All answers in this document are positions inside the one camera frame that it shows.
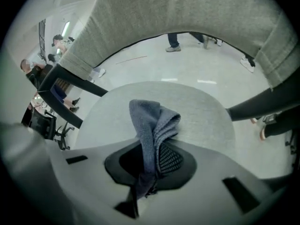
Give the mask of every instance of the person's leg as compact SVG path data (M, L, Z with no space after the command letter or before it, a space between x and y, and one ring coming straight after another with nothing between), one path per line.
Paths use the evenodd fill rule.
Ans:
M51 93L61 102L61 103L63 103L68 109L70 108L70 105L68 104L68 102L66 103L65 101L64 101L64 99L66 98L66 97L64 97L64 98L62 98L59 94L58 94L58 91L59 91L59 89L58 89L58 87L59 86L57 86L56 84L51 88Z
M260 118L261 118L261 117L251 118L250 120L251 120L251 122L252 122L253 124L255 124L255 123L258 122L258 120L259 120Z
M91 82L91 83L95 82L95 80L91 76L88 77L88 81Z
M248 62L252 67L255 67L255 62L253 61L253 58L250 57L249 55L245 54L245 58L248 59Z
M285 133L300 126L300 106L280 113L276 117L276 123L266 125L261 134L264 138Z
M192 35L194 38L196 38L199 42L204 43L204 37L203 34L200 32L190 32L190 35Z
M170 53L181 51L181 48L177 41L177 33L168 33L168 39L171 46L165 49L166 52Z
M93 70L94 70L96 73L99 73L99 72L100 72L100 69L101 69L100 66L94 67L94 68L93 68Z
M179 42L177 41L177 33L168 33L168 40L172 48L179 46Z
M70 107L74 107L73 104L72 104L72 101L70 101L69 99L65 98L64 99L64 105L68 108Z
M253 73L255 68L255 63L253 58L245 54L240 60L241 65L243 65L249 72Z

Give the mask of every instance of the black slot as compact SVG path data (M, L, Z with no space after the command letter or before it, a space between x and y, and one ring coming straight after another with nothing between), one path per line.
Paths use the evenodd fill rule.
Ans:
M258 200L236 177L225 178L223 182L243 213L247 213L259 205Z
M83 160L88 159L85 155L81 155L81 156L77 156L77 157L70 157L67 158L66 161L68 164L72 164L72 163L78 163L81 162Z

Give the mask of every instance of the black mesh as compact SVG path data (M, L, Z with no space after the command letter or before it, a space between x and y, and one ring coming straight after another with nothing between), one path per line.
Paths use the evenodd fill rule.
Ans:
M164 143L159 148L160 177L166 177L182 166L183 157L166 146Z

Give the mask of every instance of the chair base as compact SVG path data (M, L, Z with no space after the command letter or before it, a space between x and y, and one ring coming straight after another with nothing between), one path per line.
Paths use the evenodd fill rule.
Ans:
M66 150L66 149L70 150L70 146L67 146L65 138L67 136L68 131L69 130L74 130L74 127L68 127L67 128L67 124L68 123L65 124L65 126L62 130L62 133L58 132L59 129L57 129L57 131L55 132L55 135L60 137L60 140L57 140L57 143L58 143L58 146L59 146L60 150Z

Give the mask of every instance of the ceiling light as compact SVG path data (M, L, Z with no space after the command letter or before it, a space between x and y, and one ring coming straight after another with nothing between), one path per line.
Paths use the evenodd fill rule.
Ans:
M68 22L65 24L65 27L64 27L64 29L63 29L63 31L62 31L62 34L61 34L63 37L65 36L65 34L66 34L66 32L67 32L67 29L68 29L69 24L70 24L70 21L68 21Z

